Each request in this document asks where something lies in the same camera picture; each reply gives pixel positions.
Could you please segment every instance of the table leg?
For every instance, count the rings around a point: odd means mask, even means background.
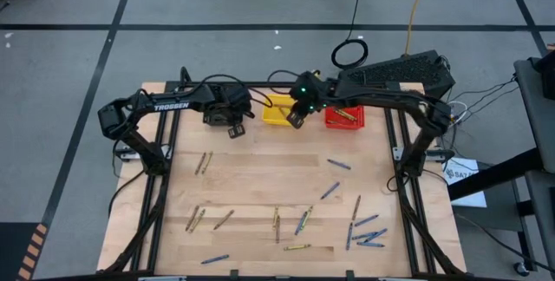
[[[523,176],[525,172],[541,169],[543,163],[539,150],[535,147],[510,160],[506,160],[486,170],[480,171],[459,182],[453,183],[447,189],[451,200],[464,198],[503,182]]]

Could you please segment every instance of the gray floor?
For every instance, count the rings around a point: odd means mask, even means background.
[[[106,24],[120,0],[10,0],[0,24]],[[356,22],[406,24],[414,0],[360,0]],[[536,24],[554,25],[552,0],[525,0]],[[236,24],[350,22],[355,0],[128,0],[122,24]],[[415,24],[526,25],[515,0],[421,0]],[[0,221],[41,221],[77,116],[82,108],[106,30],[0,30]],[[75,153],[50,228],[36,278],[92,273],[108,221],[116,179],[111,142],[101,136],[96,110],[130,95],[142,82],[178,78],[186,65],[198,80],[223,73],[261,81],[275,69],[338,72],[330,52],[344,30],[120,30],[103,70],[93,107]],[[542,32],[545,42],[555,33]],[[404,31],[355,31],[369,43],[367,63],[398,57]],[[539,56],[526,31],[417,31],[411,53],[436,49],[457,81],[453,95],[508,81],[513,61]],[[344,61],[356,50],[345,50]],[[476,95],[462,97],[471,103]],[[519,92],[503,97],[461,127],[457,147],[468,157],[497,163],[533,146]],[[539,249],[532,226],[534,251]],[[467,268],[481,276],[518,278],[517,261],[483,233],[459,224]],[[518,246],[516,234],[496,231]],[[528,280],[545,280],[543,271]]]

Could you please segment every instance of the white cable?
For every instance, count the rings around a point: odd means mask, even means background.
[[[460,105],[462,105],[463,107],[465,107],[465,110],[462,112],[462,114],[461,114],[461,115],[457,118],[457,120],[451,125],[451,126],[453,126],[453,125],[456,125],[460,120],[462,120],[462,119],[465,117],[465,115],[467,114],[467,111],[468,111],[468,105],[467,105],[465,102],[461,102],[461,101],[451,101],[451,102],[448,103],[448,105],[451,105],[451,103],[460,104]]]

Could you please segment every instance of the yellow plastic container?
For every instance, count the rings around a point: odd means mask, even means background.
[[[268,95],[268,97],[270,97],[274,106],[272,108],[264,107],[262,121],[271,125],[291,126],[285,119],[286,115],[291,111],[291,108],[276,107],[276,105],[292,107],[295,101],[289,95]],[[280,108],[283,109],[285,115],[279,110]]]

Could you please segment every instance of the black metal frame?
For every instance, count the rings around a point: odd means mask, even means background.
[[[186,81],[188,82],[186,85],[187,87],[193,87],[195,86],[197,83],[195,82],[190,82],[190,81]],[[183,82],[167,82],[166,83],[166,89],[165,91],[172,91],[174,89],[176,89],[178,86],[183,85]],[[290,88],[293,83],[292,82],[245,82],[245,85],[248,87],[253,87],[253,88],[268,88],[268,87],[272,87],[272,88]],[[390,144],[390,150],[391,150],[391,158],[393,161],[393,165],[394,165],[394,169],[395,169],[395,180],[396,180],[396,185],[397,188],[399,189],[398,191],[398,198],[399,198],[399,203],[400,205],[402,204],[402,197],[406,197],[407,193],[406,193],[406,189],[403,186],[403,177],[402,177],[402,173],[399,171],[397,165],[395,164],[395,160],[394,160],[394,156],[393,156],[393,147],[397,147],[397,140],[395,137],[395,127],[394,127],[394,123],[393,123],[393,116],[391,113],[391,110],[388,108],[384,109],[385,112],[385,119],[386,119],[386,126],[388,129],[388,138],[389,138],[389,144]],[[175,149],[175,143],[177,140],[177,133],[178,133],[178,128],[179,128],[179,119],[180,119],[180,111],[174,111],[173,112],[173,121],[172,121],[172,126],[171,126],[171,130],[169,133],[169,147],[174,150]],[[166,121],[167,121],[167,112],[161,113],[160,114],[160,119],[159,119],[159,123],[158,123],[158,127],[157,127],[157,133],[156,133],[156,138],[155,138],[155,142],[159,145],[161,145],[162,141],[163,141],[163,132],[164,132],[164,128],[166,125]],[[407,126],[407,119],[404,113],[400,112],[399,113],[399,124],[401,127],[401,133],[402,133],[402,141],[403,144],[405,146],[407,146],[410,143],[410,137],[408,134],[408,126]],[[161,176],[162,178],[162,183],[160,185],[160,193],[159,196],[161,196],[162,198],[162,205],[160,207],[161,212],[158,215],[158,218],[156,219],[155,223],[154,223],[154,227],[153,227],[153,236],[152,236],[152,243],[151,243],[151,247],[149,250],[149,254],[148,254],[148,264],[147,264],[147,269],[145,271],[138,271],[138,267],[139,267],[139,262],[140,262],[140,256],[142,253],[142,246],[143,244],[141,243],[140,246],[138,247],[138,249],[135,251],[134,256],[132,258],[132,263],[130,266],[130,272],[132,274],[136,274],[137,272],[142,272],[142,273],[146,273],[146,274],[150,274],[153,275],[153,272],[155,270],[155,266],[156,266],[156,259],[157,259],[157,255],[158,255],[158,249],[159,249],[159,245],[160,245],[160,235],[161,235],[161,227],[162,227],[162,223],[163,223],[163,219],[164,219],[164,209],[165,209],[165,204],[166,204],[166,196],[167,196],[167,188],[168,188],[168,184],[169,184],[169,179],[170,179],[170,175],[171,175],[171,165],[172,165],[172,161],[173,161],[173,157],[171,157],[169,159],[169,165],[170,165],[170,171],[166,174],[164,174],[163,176]],[[153,186],[154,186],[154,181],[156,179],[156,176],[148,176],[148,180],[147,180],[147,186],[145,188],[145,193],[144,193],[144,197],[143,197],[143,202],[142,202],[142,208],[140,211],[140,220],[139,220],[139,224],[144,224],[146,222],[147,219],[147,215],[149,214],[149,208],[150,208],[150,204],[152,202],[152,197],[153,197]],[[418,179],[414,179],[412,178],[410,180],[411,182],[411,188],[412,188],[412,194],[413,194],[413,198],[414,198],[414,205],[415,205],[415,210],[418,216],[418,220],[420,220],[420,222],[422,223],[424,228],[427,228],[427,221],[426,221],[426,215],[424,212],[424,205],[422,202],[422,197],[421,197],[421,191],[420,191],[420,185],[418,183]],[[493,279],[493,278],[474,278],[472,277],[472,275],[451,275],[451,274],[437,274],[436,273],[436,269],[435,269],[435,264],[434,264],[434,256],[432,254],[432,252],[430,251],[429,247],[424,244],[424,256],[425,256],[425,260],[426,260],[426,267],[427,270],[426,272],[422,272],[419,269],[419,265],[418,265],[418,258],[416,256],[416,249],[415,249],[415,237],[413,234],[413,227],[411,225],[411,222],[409,221],[408,217],[404,214],[401,213],[401,217],[402,217],[402,223],[403,223],[403,229],[405,232],[405,239],[406,239],[406,244],[407,244],[407,253],[408,253],[408,262],[409,262],[409,266],[410,266],[410,271],[411,271],[411,276],[412,278],[426,278],[428,280],[468,280],[468,279],[472,279],[472,280],[481,280],[481,281],[504,281],[501,279]],[[128,275],[121,275],[118,272],[118,276],[121,278],[121,280],[130,280],[131,278],[128,278]],[[98,275],[97,277],[100,278],[104,278],[106,277],[105,274],[101,274]],[[239,280],[239,275],[238,275],[238,271],[236,270],[232,270],[230,271],[230,276],[229,277],[224,277],[224,276],[187,276],[187,279],[189,280],[210,280],[210,279],[227,279],[229,278],[230,280]],[[241,280],[276,280],[276,277],[240,277]],[[290,277],[288,278],[289,280],[378,280],[378,278],[355,278],[355,274],[353,271],[346,271],[346,277],[345,278],[341,278],[341,277],[333,277],[333,278],[297,278],[297,277]]]

